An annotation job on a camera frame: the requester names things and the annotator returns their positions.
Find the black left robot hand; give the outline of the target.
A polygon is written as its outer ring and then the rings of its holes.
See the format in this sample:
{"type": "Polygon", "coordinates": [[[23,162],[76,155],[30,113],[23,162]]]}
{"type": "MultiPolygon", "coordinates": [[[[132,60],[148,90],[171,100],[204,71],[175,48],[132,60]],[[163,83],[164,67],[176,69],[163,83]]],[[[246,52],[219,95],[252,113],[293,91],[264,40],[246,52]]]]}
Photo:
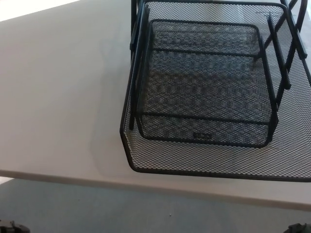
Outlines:
{"type": "Polygon", "coordinates": [[[14,221],[1,220],[0,233],[30,233],[30,229],[14,221]]]}

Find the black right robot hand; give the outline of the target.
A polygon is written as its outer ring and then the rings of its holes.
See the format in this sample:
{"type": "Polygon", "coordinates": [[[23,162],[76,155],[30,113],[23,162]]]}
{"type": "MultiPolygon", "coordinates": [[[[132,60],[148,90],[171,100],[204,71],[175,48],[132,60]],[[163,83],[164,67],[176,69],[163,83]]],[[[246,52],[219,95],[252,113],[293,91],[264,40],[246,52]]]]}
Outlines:
{"type": "Polygon", "coordinates": [[[284,233],[311,233],[311,225],[296,223],[290,225],[284,233]]]}

